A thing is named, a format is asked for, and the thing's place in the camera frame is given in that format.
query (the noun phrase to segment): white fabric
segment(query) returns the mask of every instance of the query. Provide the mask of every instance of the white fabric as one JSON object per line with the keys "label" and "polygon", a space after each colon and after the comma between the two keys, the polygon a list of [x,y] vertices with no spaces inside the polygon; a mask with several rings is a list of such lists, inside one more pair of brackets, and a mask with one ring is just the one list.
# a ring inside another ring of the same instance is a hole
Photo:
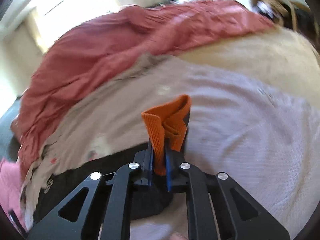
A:
{"label": "white fabric", "polygon": [[222,40],[178,56],[232,70],[305,98],[320,110],[320,58],[310,42],[286,28]]}
{"label": "white fabric", "polygon": [[[25,183],[29,215],[51,173],[63,172],[73,157],[77,165],[83,162],[86,137],[94,139],[104,129],[111,152],[145,142],[141,111],[186,93],[192,98],[186,160],[207,173],[227,172],[293,239],[320,199],[320,113],[304,99],[219,68],[177,58],[137,67],[136,78],[130,73],[121,83],[114,80],[73,107],[49,137],[44,160]],[[121,144],[126,138],[131,141]],[[53,157],[60,165],[49,164]],[[183,195],[160,215],[133,221],[131,239],[168,239],[173,231],[187,235]]]}

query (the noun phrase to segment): gray surface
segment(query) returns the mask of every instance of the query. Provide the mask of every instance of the gray surface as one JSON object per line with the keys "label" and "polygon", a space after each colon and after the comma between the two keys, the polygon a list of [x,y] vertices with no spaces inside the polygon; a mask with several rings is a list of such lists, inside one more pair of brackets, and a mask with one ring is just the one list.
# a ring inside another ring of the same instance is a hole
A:
{"label": "gray surface", "polygon": [[2,157],[15,162],[18,158],[19,142],[10,130],[12,120],[17,116],[20,99],[17,99],[8,111],[0,118],[0,159]]}

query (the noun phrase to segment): orange cloth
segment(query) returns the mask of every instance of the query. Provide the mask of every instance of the orange cloth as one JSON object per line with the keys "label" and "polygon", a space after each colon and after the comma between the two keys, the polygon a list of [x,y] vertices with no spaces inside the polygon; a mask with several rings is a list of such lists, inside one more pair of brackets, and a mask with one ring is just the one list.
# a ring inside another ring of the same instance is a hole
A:
{"label": "orange cloth", "polygon": [[180,151],[187,132],[184,118],[190,107],[190,96],[181,95],[174,101],[141,113],[154,150],[154,172],[158,175],[165,175],[164,138],[169,138],[172,150]]}

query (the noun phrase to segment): metal screw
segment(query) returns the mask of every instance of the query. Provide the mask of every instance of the metal screw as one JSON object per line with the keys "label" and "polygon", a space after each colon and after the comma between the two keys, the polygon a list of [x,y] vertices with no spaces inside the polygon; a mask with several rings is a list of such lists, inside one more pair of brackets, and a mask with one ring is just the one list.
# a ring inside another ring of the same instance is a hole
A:
{"label": "metal screw", "polygon": [[93,179],[93,180],[100,179],[100,177],[101,177],[100,172],[94,172],[94,173],[91,173],[91,175],[90,175],[90,179]]}
{"label": "metal screw", "polygon": [[226,180],[228,178],[228,174],[224,173],[224,172],[220,172],[218,174],[218,178],[222,179],[222,180]]}
{"label": "metal screw", "polygon": [[189,163],[181,163],[180,167],[184,170],[190,169],[190,164]]}
{"label": "metal screw", "polygon": [[130,168],[130,169],[135,170],[135,169],[137,169],[138,167],[139,167],[139,163],[129,163],[129,168]]}

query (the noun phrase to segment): pink fabric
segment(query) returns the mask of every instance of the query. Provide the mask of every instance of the pink fabric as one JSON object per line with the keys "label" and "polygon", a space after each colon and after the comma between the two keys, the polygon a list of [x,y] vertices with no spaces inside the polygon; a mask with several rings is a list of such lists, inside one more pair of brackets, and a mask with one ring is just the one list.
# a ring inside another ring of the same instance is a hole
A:
{"label": "pink fabric", "polygon": [[23,177],[66,112],[142,53],[178,54],[272,26],[233,0],[203,0],[156,9],[130,6],[70,30],[45,55],[22,97],[17,121]]}
{"label": "pink fabric", "polygon": [[3,158],[0,161],[0,205],[8,218],[9,210],[13,209],[21,225],[25,228],[20,209],[21,187],[20,165],[7,162]]}

